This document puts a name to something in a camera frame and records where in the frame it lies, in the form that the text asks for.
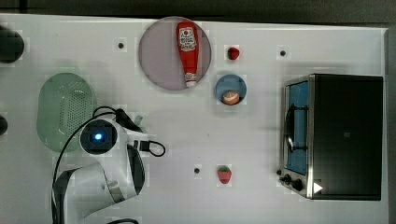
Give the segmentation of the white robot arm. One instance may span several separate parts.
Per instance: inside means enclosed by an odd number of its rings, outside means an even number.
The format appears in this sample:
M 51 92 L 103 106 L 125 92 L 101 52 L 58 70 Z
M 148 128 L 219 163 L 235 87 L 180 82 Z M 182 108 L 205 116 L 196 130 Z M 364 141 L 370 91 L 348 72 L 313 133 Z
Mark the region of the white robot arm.
M 62 172 L 52 187 L 53 224 L 82 224 L 90 214 L 137 196 L 145 182 L 139 150 L 149 136 L 111 119 L 94 119 L 78 135 L 95 163 Z

